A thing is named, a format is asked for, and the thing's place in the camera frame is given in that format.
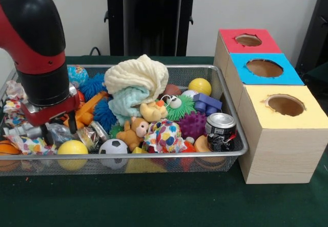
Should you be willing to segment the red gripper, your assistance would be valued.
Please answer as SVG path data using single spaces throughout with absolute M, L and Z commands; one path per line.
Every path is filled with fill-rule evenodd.
M 34 106 L 27 100 L 20 103 L 20 109 L 24 113 L 27 121 L 33 126 L 40 126 L 42 137 L 48 146 L 54 145 L 52 134 L 45 123 L 62 114 L 68 114 L 68 125 L 71 134 L 77 131 L 75 110 L 79 106 L 79 95 L 74 86 L 69 87 L 69 96 L 57 104 L 51 106 Z

